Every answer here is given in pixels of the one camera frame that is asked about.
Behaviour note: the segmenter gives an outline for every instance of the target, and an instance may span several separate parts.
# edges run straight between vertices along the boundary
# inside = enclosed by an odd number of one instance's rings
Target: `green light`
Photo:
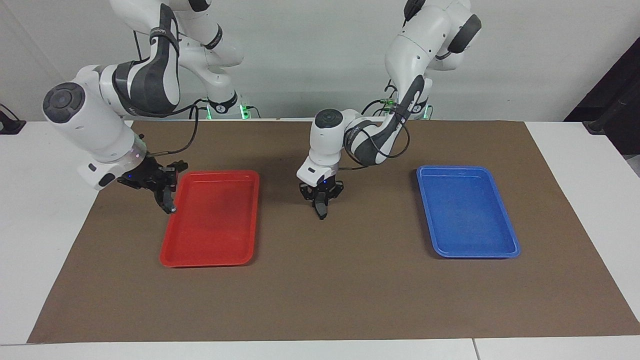
[[[246,120],[251,117],[251,113],[249,112],[249,109],[247,109],[246,106],[242,104],[240,104],[240,114],[242,115],[243,120]]]
[[[424,120],[431,120],[431,116],[433,115],[433,106],[431,105],[427,105],[427,108],[424,109],[424,114],[422,115],[422,118]]]
[[[211,108],[209,107],[209,98],[208,97],[203,97],[202,99],[200,99],[200,101],[204,101],[207,103],[207,120],[211,120]]]

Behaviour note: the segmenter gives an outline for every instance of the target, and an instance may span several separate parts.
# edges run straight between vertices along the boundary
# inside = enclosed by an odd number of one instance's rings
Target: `plastic tray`
[[[175,196],[160,262],[169,267],[243,265],[253,256],[260,177],[254,171],[190,172]]]
[[[417,175],[438,254],[446,258],[520,255],[520,244],[489,170],[424,166]]]

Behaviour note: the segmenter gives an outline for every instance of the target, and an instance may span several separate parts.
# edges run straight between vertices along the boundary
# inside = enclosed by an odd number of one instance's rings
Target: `black joint cap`
[[[76,83],[62,83],[51,89],[42,102],[42,109],[52,122],[64,124],[80,111],[84,104],[84,89]]]
[[[336,109],[326,109],[316,115],[316,126],[321,129],[331,129],[340,125],[342,113]]]
[[[203,12],[209,8],[207,0],[189,0],[189,5],[191,5],[191,9],[196,13]]]
[[[407,0],[404,6],[404,21],[411,20],[415,14],[422,10],[424,0]]]
[[[454,54],[462,53],[481,28],[482,22],[480,21],[480,18],[478,18],[476,14],[471,15],[453,40],[451,40],[451,44],[449,44],[447,51]]]

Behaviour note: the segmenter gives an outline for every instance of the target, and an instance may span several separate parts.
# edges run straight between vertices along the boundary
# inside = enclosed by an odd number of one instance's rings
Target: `blue tray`
[[[418,183],[431,242],[445,258],[520,255],[500,193],[483,167],[424,166]]]

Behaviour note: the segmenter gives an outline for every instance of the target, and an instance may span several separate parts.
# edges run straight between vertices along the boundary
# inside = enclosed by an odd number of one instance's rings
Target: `red tray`
[[[160,262],[169,267],[243,265],[253,256],[260,177],[255,171],[189,172],[175,196]]]

